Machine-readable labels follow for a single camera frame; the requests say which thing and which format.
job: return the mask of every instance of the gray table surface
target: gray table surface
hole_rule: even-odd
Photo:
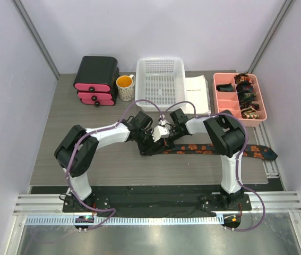
[[[213,110],[212,81],[216,72],[187,71],[187,77],[204,75],[209,83]],[[117,100],[115,106],[94,107],[84,105],[77,97],[72,83],[75,74],[62,74],[56,88],[48,121],[38,152],[31,185],[66,185],[64,172],[54,158],[54,151],[70,128],[99,128],[115,123],[131,102]],[[133,106],[127,115],[141,109]],[[147,113],[154,120],[157,113]],[[249,144],[256,144],[253,128],[248,128]],[[176,143],[210,143],[205,134],[183,137]],[[141,156],[135,142],[116,143],[96,151],[88,171],[91,185],[184,185],[220,184],[221,159],[218,155],[154,155]],[[260,159],[244,157],[242,160],[244,183],[267,183]]]

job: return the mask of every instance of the pink tray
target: pink tray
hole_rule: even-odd
[[[213,95],[214,95],[215,112],[219,113],[224,110],[230,110],[230,112],[235,117],[240,119],[245,124],[245,126],[253,126],[253,127],[258,126],[261,122],[267,119],[267,114],[266,114],[265,105],[262,100],[257,78],[253,74],[248,74],[248,76],[253,79],[253,84],[252,84],[252,86],[254,87],[253,92],[256,93],[256,101],[253,102],[259,105],[259,110],[257,111],[257,113],[259,114],[260,119],[248,120],[241,117],[240,104],[236,92],[237,84],[235,84],[235,80],[234,80],[234,76],[236,74],[237,73],[215,73],[214,74]],[[220,92],[216,90],[217,85],[227,84],[227,83],[231,83],[234,92]]]

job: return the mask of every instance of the white basket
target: white basket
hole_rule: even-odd
[[[141,58],[136,68],[135,100],[147,99],[161,111],[180,101],[187,100],[186,81],[182,59],[178,57]],[[148,102],[137,102],[145,112],[157,109]],[[171,108],[175,111],[185,103]]]

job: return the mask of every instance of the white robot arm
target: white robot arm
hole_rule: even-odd
[[[83,140],[70,171],[70,183],[73,192],[76,192],[79,199],[87,205],[92,205],[92,190],[88,182],[87,169],[97,149],[104,146],[126,141],[136,141],[141,155],[154,155],[170,149],[174,141],[185,135],[197,133],[208,133],[216,151],[221,155],[222,182],[221,196],[225,207],[231,206],[243,197],[244,191],[236,180],[236,157],[244,144],[244,131],[240,125],[226,116],[217,117],[188,117],[182,110],[176,110],[170,114],[174,125],[168,129],[165,125],[159,124],[151,128],[152,119],[143,112],[136,117],[122,120],[117,123],[101,127],[99,129],[83,129],[81,126],[74,126],[62,143],[55,151],[55,157],[59,164],[65,169],[70,161],[70,155],[75,143],[86,133],[90,136]],[[241,157],[239,157],[238,176],[241,177]]]

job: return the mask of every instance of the gray wall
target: gray wall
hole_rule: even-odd
[[[254,73],[284,183],[301,200],[301,1],[296,1]]]
[[[22,0],[60,73],[84,55],[175,56],[185,70],[246,70],[283,0]]]
[[[26,192],[56,80],[11,1],[0,0],[0,254]]]

